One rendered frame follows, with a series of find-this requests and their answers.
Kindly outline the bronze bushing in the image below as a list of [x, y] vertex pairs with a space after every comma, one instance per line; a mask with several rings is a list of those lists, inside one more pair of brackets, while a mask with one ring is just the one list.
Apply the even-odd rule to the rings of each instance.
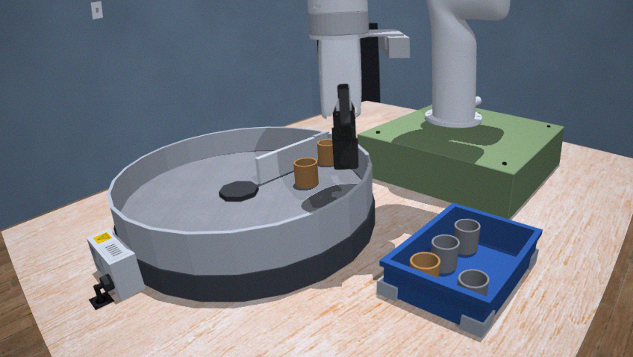
[[300, 158], [293, 162], [295, 185], [299, 188], [312, 188], [319, 184], [317, 160]]
[[317, 151], [318, 151], [318, 163], [320, 165], [323, 165], [323, 166], [334, 165], [332, 139], [324, 139], [324, 140], [318, 141]]
[[411, 256], [410, 267], [439, 278], [440, 258], [430, 252], [418, 252]]

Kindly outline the blue open-top crate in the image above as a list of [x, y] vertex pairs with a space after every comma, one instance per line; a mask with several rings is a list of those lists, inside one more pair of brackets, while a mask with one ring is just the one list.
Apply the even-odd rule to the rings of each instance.
[[[455, 222], [460, 219], [476, 220], [481, 225], [475, 253], [458, 254], [457, 268], [451, 273], [439, 273], [439, 278], [410, 267], [412, 255], [431, 252], [434, 237], [453, 236]], [[542, 232], [452, 203], [380, 259], [379, 266], [384, 268], [384, 282], [398, 288], [397, 299], [458, 325], [462, 314], [483, 323], [492, 310], [497, 313], [527, 271]], [[457, 285], [458, 275], [469, 269], [489, 276], [487, 296]]]

